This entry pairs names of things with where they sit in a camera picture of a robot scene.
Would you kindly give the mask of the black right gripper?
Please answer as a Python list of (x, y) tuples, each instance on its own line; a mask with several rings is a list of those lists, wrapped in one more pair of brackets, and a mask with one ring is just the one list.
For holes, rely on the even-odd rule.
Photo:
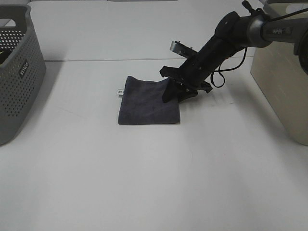
[(226, 39), (213, 36), (196, 55), (185, 60), (179, 67), (163, 66), (162, 77), (168, 78), (162, 95), (163, 103), (177, 103), (196, 97), (199, 90), (210, 92), (212, 86), (205, 80), (228, 58), (239, 52), (241, 47)]

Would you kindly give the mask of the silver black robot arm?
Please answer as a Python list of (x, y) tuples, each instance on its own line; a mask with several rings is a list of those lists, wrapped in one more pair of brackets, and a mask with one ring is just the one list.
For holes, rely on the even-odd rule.
[(248, 47), (264, 48), (273, 42), (292, 43), (294, 55), (304, 72), (308, 71), (308, 20), (292, 14), (272, 19), (262, 10), (251, 10), (250, 16), (244, 17), (231, 12), (221, 19), (200, 51), (173, 42), (171, 50), (186, 61), (178, 68), (163, 66), (160, 70), (161, 76), (169, 79), (162, 101), (176, 98), (181, 102), (197, 96), (200, 90), (209, 93), (214, 83), (207, 83), (206, 78), (219, 72), (226, 59)]

